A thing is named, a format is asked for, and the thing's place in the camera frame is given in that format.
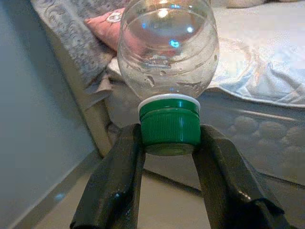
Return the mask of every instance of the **bottle cap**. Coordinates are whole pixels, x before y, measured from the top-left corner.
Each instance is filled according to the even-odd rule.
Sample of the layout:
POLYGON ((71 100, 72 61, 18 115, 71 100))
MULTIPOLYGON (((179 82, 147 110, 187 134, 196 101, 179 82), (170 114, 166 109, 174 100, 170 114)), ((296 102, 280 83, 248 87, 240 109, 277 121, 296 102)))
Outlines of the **bottle cap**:
POLYGON ((200 144, 200 104, 182 94, 163 94, 139 105, 142 140, 145 146, 158 144, 200 144))

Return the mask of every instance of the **pink pillow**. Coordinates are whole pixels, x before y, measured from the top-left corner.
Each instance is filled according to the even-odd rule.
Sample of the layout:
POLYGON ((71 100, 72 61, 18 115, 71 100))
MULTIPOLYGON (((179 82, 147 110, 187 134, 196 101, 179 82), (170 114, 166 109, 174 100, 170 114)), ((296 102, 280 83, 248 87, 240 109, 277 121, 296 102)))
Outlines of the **pink pillow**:
POLYGON ((85 19, 89 29, 101 41, 114 50, 118 50, 121 18, 125 8, 108 12, 96 18, 85 19))

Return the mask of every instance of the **clamp jaw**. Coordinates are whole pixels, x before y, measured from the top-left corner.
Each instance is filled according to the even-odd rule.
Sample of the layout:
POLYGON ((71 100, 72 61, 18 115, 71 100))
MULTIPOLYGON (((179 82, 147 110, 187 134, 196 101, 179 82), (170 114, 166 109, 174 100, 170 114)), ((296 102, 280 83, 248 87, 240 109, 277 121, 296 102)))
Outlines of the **clamp jaw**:
MULTIPOLYGON (((193 152, 211 229, 292 229, 280 204, 233 143, 201 126, 193 152)), ((122 129, 92 174, 71 229, 136 229, 145 151, 140 125, 122 129)))

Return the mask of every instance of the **wall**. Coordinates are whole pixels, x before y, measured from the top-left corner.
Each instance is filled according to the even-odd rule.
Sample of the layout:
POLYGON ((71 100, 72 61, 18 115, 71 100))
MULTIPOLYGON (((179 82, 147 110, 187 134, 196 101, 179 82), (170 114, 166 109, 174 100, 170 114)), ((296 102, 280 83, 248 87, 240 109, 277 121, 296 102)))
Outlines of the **wall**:
POLYGON ((94 150, 29 1, 0 1, 0 228, 94 150))

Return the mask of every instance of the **white mattress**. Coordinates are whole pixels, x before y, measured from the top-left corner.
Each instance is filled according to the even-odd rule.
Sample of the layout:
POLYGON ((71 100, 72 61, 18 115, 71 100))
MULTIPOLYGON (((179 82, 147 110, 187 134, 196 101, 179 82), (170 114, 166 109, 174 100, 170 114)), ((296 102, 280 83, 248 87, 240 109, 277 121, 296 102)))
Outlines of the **white mattress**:
MULTIPOLYGON (((228 136, 261 173, 287 211, 305 228, 305 1, 249 9, 214 8, 221 57, 209 89, 198 98, 201 122, 228 136)), ((140 100, 114 59, 106 98, 118 127, 139 122, 140 100)), ((189 156, 147 156, 145 167, 198 186, 189 156)))

